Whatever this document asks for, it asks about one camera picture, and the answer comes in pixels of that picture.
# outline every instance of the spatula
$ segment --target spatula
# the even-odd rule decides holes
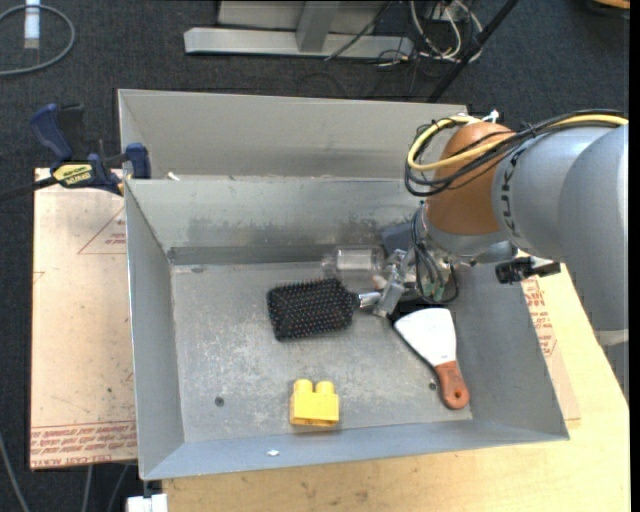
[[[466,406],[470,396],[458,368],[451,312],[445,308],[421,309],[401,317],[394,327],[436,371],[444,404],[450,409]]]

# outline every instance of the yellow lego brick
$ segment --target yellow lego brick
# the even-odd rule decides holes
[[[314,425],[328,427],[339,419],[340,400],[332,382],[316,384],[307,379],[299,379],[293,385],[289,407],[289,421],[293,425]]]

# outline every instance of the dark carpet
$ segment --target dark carpet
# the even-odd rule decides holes
[[[0,12],[17,4],[0,0]],[[46,70],[0,78],[2,188],[26,185],[34,167],[52,163],[28,125],[47,103],[83,103],[87,139],[103,139],[106,153],[115,154],[119,88],[422,102],[446,69],[426,63],[382,71],[347,59],[185,55],[183,33],[212,25],[214,4],[50,0],[73,22],[77,40],[66,58]],[[486,24],[502,4],[478,0],[475,12]],[[406,12],[406,3],[398,3],[378,30],[385,30],[386,21],[389,31],[403,31]],[[35,53],[21,49],[23,19],[15,15],[0,24],[0,70],[36,64]],[[42,19],[40,62],[68,41],[63,22],[51,13]],[[628,20],[594,12],[584,0],[521,0],[440,102],[467,105],[472,113],[496,108],[512,128],[585,108],[628,112],[629,32]],[[78,511],[86,468],[33,473],[27,465],[32,224],[31,197],[0,204],[0,432],[31,510]],[[96,466],[89,510],[106,509],[121,470],[118,464]],[[126,475],[121,499],[143,492],[135,475]],[[0,465],[0,511],[18,510]]]

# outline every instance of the hairbrush bristles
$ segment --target hairbrush bristles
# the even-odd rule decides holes
[[[273,288],[267,306],[278,341],[346,329],[356,308],[354,295],[335,278]]]

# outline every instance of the cardboard sheet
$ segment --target cardboard sheet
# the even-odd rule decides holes
[[[30,467],[134,460],[124,199],[40,190],[34,236]],[[563,415],[578,419],[544,294],[536,278],[522,286]]]

